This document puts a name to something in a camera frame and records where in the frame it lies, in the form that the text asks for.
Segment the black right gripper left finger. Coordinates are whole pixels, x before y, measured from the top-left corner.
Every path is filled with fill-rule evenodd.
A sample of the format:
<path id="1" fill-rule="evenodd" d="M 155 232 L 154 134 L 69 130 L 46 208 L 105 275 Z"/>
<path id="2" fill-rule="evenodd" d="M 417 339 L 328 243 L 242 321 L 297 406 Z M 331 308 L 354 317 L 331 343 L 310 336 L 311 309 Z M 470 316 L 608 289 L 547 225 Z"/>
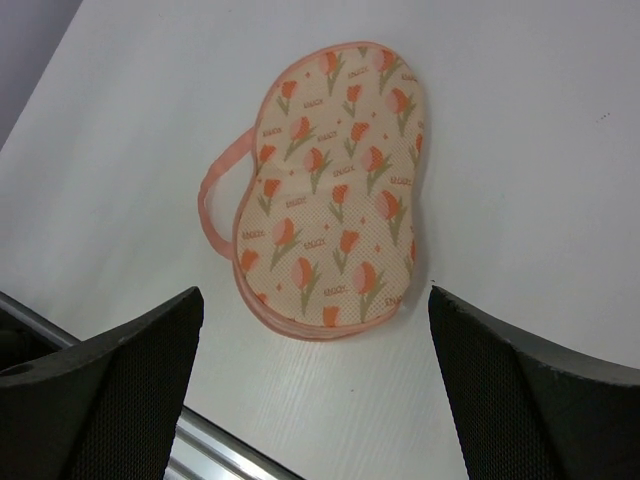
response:
<path id="1" fill-rule="evenodd" d="M 163 478 L 203 320 L 202 294 L 191 287 L 2 370 L 2 478 Z"/>

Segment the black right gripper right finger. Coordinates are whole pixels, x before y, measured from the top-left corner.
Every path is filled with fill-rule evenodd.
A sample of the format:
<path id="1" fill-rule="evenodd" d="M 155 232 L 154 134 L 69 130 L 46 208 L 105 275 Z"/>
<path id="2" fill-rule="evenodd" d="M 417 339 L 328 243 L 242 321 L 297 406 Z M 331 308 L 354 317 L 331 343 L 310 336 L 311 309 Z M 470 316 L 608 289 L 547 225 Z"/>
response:
<path id="1" fill-rule="evenodd" d="M 636 479 L 639 372 L 433 287 L 429 323 L 472 479 Z"/>

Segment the floral mesh laundry bag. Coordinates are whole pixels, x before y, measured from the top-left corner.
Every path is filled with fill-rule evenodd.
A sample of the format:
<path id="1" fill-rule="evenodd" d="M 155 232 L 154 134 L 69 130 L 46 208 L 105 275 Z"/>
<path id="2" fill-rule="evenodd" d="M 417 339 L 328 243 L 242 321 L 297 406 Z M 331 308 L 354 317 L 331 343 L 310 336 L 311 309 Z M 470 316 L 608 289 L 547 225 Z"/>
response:
<path id="1" fill-rule="evenodd" d="M 386 46 L 330 46 L 279 75 L 198 193 L 203 233 L 264 325 L 330 341 L 399 311 L 426 127 L 424 91 Z"/>

